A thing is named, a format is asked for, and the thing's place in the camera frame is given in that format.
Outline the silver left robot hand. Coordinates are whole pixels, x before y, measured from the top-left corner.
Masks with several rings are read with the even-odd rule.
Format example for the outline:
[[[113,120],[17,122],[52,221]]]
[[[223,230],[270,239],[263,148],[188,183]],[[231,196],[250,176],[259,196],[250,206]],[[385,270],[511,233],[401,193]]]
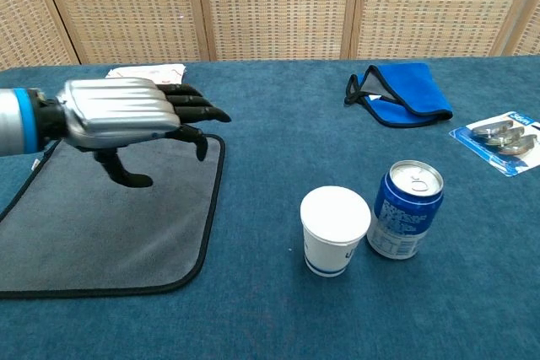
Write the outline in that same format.
[[[201,121],[230,122],[189,84],[156,84],[146,78],[69,80],[57,96],[62,126],[58,134],[81,152],[91,152],[110,179],[129,188],[146,188],[153,180],[127,171],[118,149],[153,140],[174,139],[195,145],[197,159],[208,151]]]

